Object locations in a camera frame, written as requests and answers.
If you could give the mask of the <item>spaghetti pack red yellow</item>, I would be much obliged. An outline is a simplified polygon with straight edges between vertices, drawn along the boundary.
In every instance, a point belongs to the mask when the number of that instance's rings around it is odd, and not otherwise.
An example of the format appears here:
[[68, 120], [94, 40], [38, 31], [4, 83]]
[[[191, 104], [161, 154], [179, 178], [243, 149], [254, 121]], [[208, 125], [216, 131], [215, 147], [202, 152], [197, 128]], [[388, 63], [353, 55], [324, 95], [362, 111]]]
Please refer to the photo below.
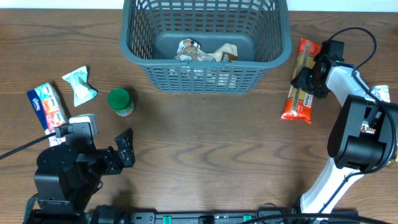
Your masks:
[[[304, 38], [300, 39], [293, 78], [299, 74], [301, 68], [313, 68], [315, 64], [313, 59], [320, 49], [321, 46], [317, 43]], [[312, 100], [311, 94], [291, 85], [281, 119], [302, 120], [311, 124]]]

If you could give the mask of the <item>green lid jar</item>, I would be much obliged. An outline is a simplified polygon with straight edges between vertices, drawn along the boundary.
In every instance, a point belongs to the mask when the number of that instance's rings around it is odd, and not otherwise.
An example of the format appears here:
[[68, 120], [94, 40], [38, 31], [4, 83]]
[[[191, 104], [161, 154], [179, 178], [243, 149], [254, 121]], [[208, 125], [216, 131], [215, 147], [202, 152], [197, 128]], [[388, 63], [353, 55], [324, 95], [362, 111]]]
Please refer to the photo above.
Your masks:
[[129, 116], [134, 111], [134, 102], [129, 92], [123, 88], [116, 88], [109, 92], [108, 104], [119, 116]]

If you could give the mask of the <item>teal white packet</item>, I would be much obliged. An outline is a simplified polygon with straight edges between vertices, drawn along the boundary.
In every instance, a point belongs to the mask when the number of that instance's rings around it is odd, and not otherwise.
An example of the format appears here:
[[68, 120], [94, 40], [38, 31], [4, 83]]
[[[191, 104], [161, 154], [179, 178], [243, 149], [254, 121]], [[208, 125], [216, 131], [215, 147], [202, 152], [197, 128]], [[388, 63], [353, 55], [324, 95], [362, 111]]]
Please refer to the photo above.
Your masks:
[[74, 95], [74, 107], [92, 100], [98, 93], [88, 84], [88, 70], [86, 66], [82, 66], [64, 75], [62, 79], [71, 85]]

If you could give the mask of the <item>brown Nescafe Gold bag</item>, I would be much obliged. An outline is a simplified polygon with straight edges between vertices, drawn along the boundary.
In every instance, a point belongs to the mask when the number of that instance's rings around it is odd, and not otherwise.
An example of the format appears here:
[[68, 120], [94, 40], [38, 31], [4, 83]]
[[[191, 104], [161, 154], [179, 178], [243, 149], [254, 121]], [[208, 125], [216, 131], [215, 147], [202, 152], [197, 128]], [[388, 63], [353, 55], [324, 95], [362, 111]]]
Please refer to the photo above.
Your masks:
[[[389, 87], [387, 85], [378, 85], [371, 88], [371, 93], [378, 97], [381, 101], [385, 101], [386, 103], [390, 103], [390, 94]], [[361, 127], [361, 131], [364, 133], [374, 134], [376, 132], [375, 129], [370, 128], [367, 121], [364, 121]], [[386, 166], [390, 167], [397, 163], [397, 146], [393, 150], [391, 158], [388, 160]]]

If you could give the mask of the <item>white brown snack pouch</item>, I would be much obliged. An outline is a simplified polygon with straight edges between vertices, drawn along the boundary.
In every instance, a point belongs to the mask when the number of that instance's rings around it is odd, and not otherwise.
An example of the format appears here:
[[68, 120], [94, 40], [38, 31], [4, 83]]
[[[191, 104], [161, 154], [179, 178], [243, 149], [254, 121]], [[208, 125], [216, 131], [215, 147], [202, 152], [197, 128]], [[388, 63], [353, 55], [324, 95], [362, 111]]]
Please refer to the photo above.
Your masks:
[[202, 51], [198, 42], [191, 39], [184, 39], [179, 43], [174, 59], [191, 62], [232, 62], [239, 60], [238, 48], [233, 44], [226, 43], [213, 53], [206, 53]]

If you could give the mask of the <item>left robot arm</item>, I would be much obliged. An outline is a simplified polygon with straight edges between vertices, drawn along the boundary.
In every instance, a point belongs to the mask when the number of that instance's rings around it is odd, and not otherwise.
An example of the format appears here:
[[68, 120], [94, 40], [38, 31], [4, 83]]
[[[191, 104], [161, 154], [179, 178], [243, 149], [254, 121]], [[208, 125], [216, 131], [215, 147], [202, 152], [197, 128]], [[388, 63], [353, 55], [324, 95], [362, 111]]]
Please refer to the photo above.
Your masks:
[[37, 193], [28, 200], [24, 223], [129, 223], [128, 212], [116, 206], [99, 205], [89, 213], [85, 209], [102, 188], [102, 176], [134, 165], [132, 140], [128, 128], [115, 138], [117, 149], [97, 149], [92, 135], [73, 133], [41, 152], [34, 175]]

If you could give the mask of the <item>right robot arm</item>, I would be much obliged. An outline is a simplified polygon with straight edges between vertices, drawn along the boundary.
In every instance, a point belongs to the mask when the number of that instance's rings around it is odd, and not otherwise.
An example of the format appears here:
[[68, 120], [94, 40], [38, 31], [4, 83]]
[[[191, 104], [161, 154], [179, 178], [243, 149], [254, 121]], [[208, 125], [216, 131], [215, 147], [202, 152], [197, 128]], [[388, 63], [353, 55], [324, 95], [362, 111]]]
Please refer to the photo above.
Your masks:
[[303, 67], [292, 85], [317, 98], [333, 93], [341, 105], [328, 138], [329, 159], [300, 198], [302, 213], [331, 213], [364, 175], [382, 169], [396, 147], [397, 105], [381, 101], [343, 58], [344, 43], [326, 40], [312, 68]]

